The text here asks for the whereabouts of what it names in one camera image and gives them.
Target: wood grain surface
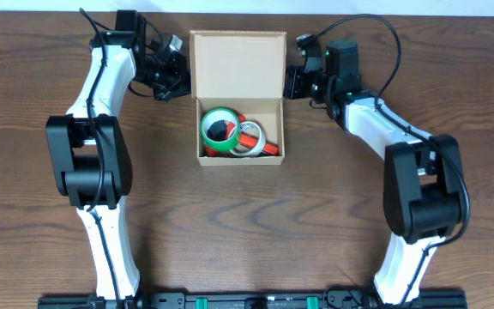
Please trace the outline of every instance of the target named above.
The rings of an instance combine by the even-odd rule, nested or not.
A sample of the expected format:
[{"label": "wood grain surface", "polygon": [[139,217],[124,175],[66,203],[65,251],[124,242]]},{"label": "wood grain surface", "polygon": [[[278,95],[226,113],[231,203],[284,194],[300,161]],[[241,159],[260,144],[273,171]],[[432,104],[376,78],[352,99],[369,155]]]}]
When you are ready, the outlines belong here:
[{"label": "wood grain surface", "polygon": [[[111,26],[115,14],[93,14]],[[190,29],[316,33],[339,16],[146,14],[188,51]],[[494,309],[494,18],[392,16],[401,69],[383,98],[411,124],[461,145],[473,202],[465,238],[438,250],[423,286],[464,288],[470,308]],[[93,30],[78,13],[0,13],[0,307],[35,308],[43,294],[96,285],[87,235],[56,189],[45,122],[75,101]],[[392,37],[356,21],[323,44],[355,37],[368,88],[392,70]],[[138,91],[148,89],[138,86]],[[366,285],[389,241],[383,163],[307,100],[285,103],[278,167],[200,167],[195,105],[126,94],[120,123],[135,178],[130,242],[145,288],[199,291]]]}]

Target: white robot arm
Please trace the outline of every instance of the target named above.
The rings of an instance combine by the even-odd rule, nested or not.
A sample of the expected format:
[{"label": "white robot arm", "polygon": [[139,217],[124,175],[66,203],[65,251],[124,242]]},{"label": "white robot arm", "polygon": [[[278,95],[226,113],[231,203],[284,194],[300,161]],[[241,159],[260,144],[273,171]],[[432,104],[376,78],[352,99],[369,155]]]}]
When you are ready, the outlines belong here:
[{"label": "white robot arm", "polygon": [[[284,96],[312,98],[312,107],[314,103],[325,105],[322,108],[331,119],[384,160],[383,206],[392,235],[373,284],[384,305],[403,306],[418,298],[419,284],[436,249],[457,240],[466,230],[469,200],[456,140],[414,128],[379,98],[401,58],[400,41],[393,27],[375,15],[347,17],[334,26],[365,17],[389,26],[398,47],[395,70],[379,94],[362,88],[358,44],[353,39],[329,42],[323,69],[317,38],[328,28],[316,36],[297,38],[298,49],[306,59],[304,67],[287,68]],[[436,182],[421,185],[419,176],[426,174],[436,175]],[[460,222],[461,233],[452,241],[446,240]]]},{"label": "white robot arm", "polygon": [[[135,298],[140,284],[125,220],[132,166],[117,121],[125,92],[133,80],[152,88],[156,100],[190,92],[180,39],[172,36],[167,46],[145,45],[146,25],[135,11],[118,11],[116,30],[97,31],[91,41],[91,68],[79,97],[66,116],[52,116],[46,126],[57,187],[77,207],[87,229],[97,297],[117,303]],[[146,47],[157,51],[157,56],[146,54]],[[98,155],[74,154],[73,148],[84,145],[96,145]]]}]

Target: cardboard box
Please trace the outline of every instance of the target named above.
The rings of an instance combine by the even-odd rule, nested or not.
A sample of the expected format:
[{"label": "cardboard box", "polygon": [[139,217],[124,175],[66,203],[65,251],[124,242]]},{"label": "cardboard box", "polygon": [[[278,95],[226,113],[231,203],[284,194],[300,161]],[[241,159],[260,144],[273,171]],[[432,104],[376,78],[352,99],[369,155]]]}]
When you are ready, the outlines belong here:
[{"label": "cardboard box", "polygon": [[[190,31],[192,97],[196,99],[196,155],[203,166],[279,165],[285,158],[283,86],[286,33]],[[203,156],[203,115],[226,107],[256,121],[278,156],[236,158]]]}]

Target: black cable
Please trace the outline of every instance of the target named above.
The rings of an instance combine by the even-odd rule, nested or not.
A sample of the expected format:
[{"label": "black cable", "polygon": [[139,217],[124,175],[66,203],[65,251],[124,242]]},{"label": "black cable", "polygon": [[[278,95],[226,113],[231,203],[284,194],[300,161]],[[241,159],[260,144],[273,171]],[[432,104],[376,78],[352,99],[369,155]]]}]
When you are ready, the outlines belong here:
[{"label": "black cable", "polygon": [[99,69],[99,72],[97,73],[96,77],[94,78],[93,86],[91,86],[91,90],[89,91],[89,96],[87,97],[87,100],[86,100],[87,117],[89,119],[91,131],[94,135],[94,141],[96,142],[96,149],[97,149],[97,152],[99,153],[99,167],[100,167],[99,185],[97,187],[96,194],[94,195],[94,199],[91,202],[91,205],[87,208],[87,212],[90,212],[99,203],[100,195],[102,194],[102,188],[104,187],[104,174],[105,174],[104,153],[102,152],[102,145],[100,143],[99,132],[97,131],[97,128],[96,128],[96,125],[95,125],[94,119],[93,119],[93,110],[94,110],[93,97],[94,97],[94,93],[96,92],[96,88],[99,85],[100,78],[102,77],[102,73],[104,73],[104,68],[106,67],[106,46],[105,46],[104,39],[102,38],[102,35],[100,34],[100,31],[96,27],[96,24],[94,23],[91,16],[89,16],[84,9],[79,9],[79,11],[83,16],[85,16],[85,18],[87,18],[87,20],[91,23],[91,26],[93,26],[94,32],[96,32],[96,36],[99,38],[100,45],[102,47],[102,59],[100,60],[100,62],[101,62],[100,69]]},{"label": "black cable", "polygon": [[104,26],[103,24],[99,23],[98,21],[93,21],[95,25],[105,29],[105,30],[111,30],[110,28]]},{"label": "black cable", "polygon": [[133,86],[131,85],[131,82],[129,83],[129,86],[127,86],[127,89],[134,95],[137,95],[141,98],[153,98],[154,96],[153,95],[145,95],[145,94],[141,94],[141,93],[138,93],[136,92],[136,90],[133,89]]},{"label": "black cable", "polygon": [[396,43],[396,47],[397,47],[397,58],[396,58],[396,61],[395,61],[395,67],[394,67],[394,69],[392,71],[392,74],[390,75],[390,77],[388,78],[388,80],[384,83],[384,86],[381,88],[381,90],[378,92],[378,94],[375,96],[375,107],[376,107],[376,109],[387,120],[389,120],[391,123],[397,125],[400,129],[404,130],[407,134],[409,134],[409,135],[411,135],[411,136],[413,136],[415,138],[418,138],[424,145],[428,146],[431,150],[433,150],[441,158],[443,158],[443,160],[445,161],[445,163],[447,165],[449,165],[449,167],[451,167],[453,169],[453,171],[455,173],[455,177],[456,177],[457,181],[459,182],[459,185],[461,186],[462,195],[463,195],[464,200],[465,200],[465,214],[464,214],[464,218],[463,218],[463,221],[462,221],[461,229],[459,229],[459,231],[457,232],[457,234],[455,234],[453,237],[451,237],[449,239],[446,239],[445,241],[440,242],[440,243],[428,245],[425,249],[423,249],[422,258],[420,259],[419,265],[417,266],[417,269],[415,270],[415,273],[413,275],[413,279],[407,285],[407,291],[403,295],[403,297],[401,299],[401,303],[398,305],[399,307],[401,307],[401,306],[403,306],[405,304],[405,302],[407,300],[407,297],[411,293],[411,290],[413,288],[413,285],[417,281],[417,277],[419,276],[420,271],[422,270],[422,266],[425,263],[426,257],[428,257],[428,255],[430,254],[430,250],[433,249],[433,248],[438,248],[438,247],[443,246],[443,245],[449,245],[449,244],[457,241],[458,239],[460,239],[464,235],[464,233],[466,232],[466,230],[468,228],[468,222],[470,221],[470,209],[471,209],[471,207],[470,207],[470,197],[468,196],[468,189],[467,189],[466,182],[464,181],[464,177],[462,176],[462,172],[461,172],[460,168],[453,162],[453,160],[447,154],[445,154],[434,142],[432,142],[428,138],[426,138],[424,136],[421,136],[420,134],[412,131],[411,130],[411,126],[406,127],[403,124],[400,124],[396,119],[394,119],[390,115],[388,115],[382,109],[382,104],[380,104],[378,102],[378,100],[380,99],[380,97],[384,93],[384,90],[386,90],[386,88],[388,87],[388,85],[394,79],[395,74],[397,73],[398,69],[400,68],[400,64],[401,64],[401,42],[400,42],[400,37],[398,36],[398,33],[395,31],[394,26],[388,20],[386,20],[385,18],[383,18],[381,16],[372,15],[372,14],[360,14],[360,15],[348,16],[346,18],[343,18],[343,19],[335,22],[331,26],[327,27],[326,29],[324,29],[323,31],[321,31],[318,35],[312,37],[312,39],[310,39],[305,44],[310,43],[312,40],[321,38],[325,33],[329,32],[330,30],[332,30],[333,28],[335,28],[336,26],[339,26],[340,24],[342,24],[344,22],[353,21],[353,20],[362,19],[362,18],[370,18],[370,19],[374,19],[374,20],[377,20],[377,21],[380,21],[381,23],[383,23],[390,30],[390,32],[392,33],[392,35],[394,35],[394,39],[395,39],[395,43]]},{"label": "black cable", "polygon": [[93,97],[94,93],[96,91],[97,86],[99,85],[100,78],[102,77],[102,73],[104,72],[104,68],[106,67],[106,48],[105,48],[105,42],[104,38],[100,34],[99,29],[96,27],[96,23],[94,23],[93,19],[87,14],[87,12],[84,9],[79,9],[80,13],[87,18],[89,23],[91,23],[91,26],[93,26],[94,32],[96,32],[97,37],[100,40],[100,45],[102,47],[102,59],[100,60],[100,69],[99,72],[97,73],[96,77],[94,78],[93,86],[91,87],[91,90],[89,91],[89,96],[87,97],[87,116],[89,119],[89,124],[91,127],[91,131],[93,132],[94,135],[94,141],[96,142],[96,148],[99,153],[99,167],[100,167],[100,175],[99,175],[99,185],[96,191],[96,194],[94,195],[93,202],[91,205],[87,208],[87,212],[90,213],[94,221],[99,228],[99,234],[100,234],[100,240],[102,242],[102,248],[104,249],[104,255],[106,258],[106,262],[108,263],[108,268],[110,270],[110,276],[111,276],[111,284],[113,286],[114,294],[116,295],[116,303],[117,303],[117,308],[121,308],[121,300],[119,299],[119,291],[117,289],[117,280],[116,280],[116,274],[115,270],[113,268],[113,263],[111,262],[110,258],[110,252],[108,250],[108,245],[106,244],[106,239],[104,236],[104,231],[102,229],[102,224],[100,223],[101,218],[92,210],[94,207],[99,203],[100,200],[100,194],[102,192],[102,188],[104,186],[104,174],[105,174],[105,163],[104,163],[104,153],[102,152],[102,145],[100,143],[100,137],[99,137],[99,132],[97,131],[96,125],[94,123],[93,119]]},{"label": "black cable", "polygon": [[117,308],[121,308],[121,300],[119,299],[119,291],[117,290],[117,282],[116,280],[116,270],[113,267],[113,262],[110,258],[110,250],[108,249],[108,244],[106,243],[106,237],[104,235],[104,229],[102,228],[102,218],[96,212],[90,212],[91,216],[96,223],[97,228],[99,229],[100,241],[102,242],[102,249],[104,250],[104,256],[106,258],[106,262],[108,263],[108,268],[110,269],[111,282],[113,285],[113,292],[116,295]]}]

